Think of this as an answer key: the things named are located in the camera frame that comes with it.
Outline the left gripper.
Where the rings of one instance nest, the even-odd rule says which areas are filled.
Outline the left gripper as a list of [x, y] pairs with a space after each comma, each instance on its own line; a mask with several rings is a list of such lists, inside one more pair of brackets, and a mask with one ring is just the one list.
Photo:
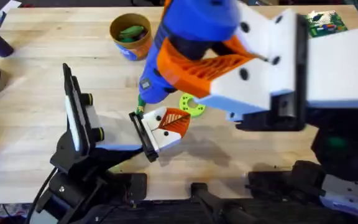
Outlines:
[[186, 111], [160, 107], [144, 114], [157, 143], [157, 150], [147, 134], [142, 116], [129, 113], [129, 119], [112, 118], [89, 111], [92, 128], [101, 128], [103, 140], [96, 142], [96, 147], [111, 152], [143, 152], [150, 162], [158, 158], [158, 152], [178, 144], [185, 136], [190, 123], [190, 114]]

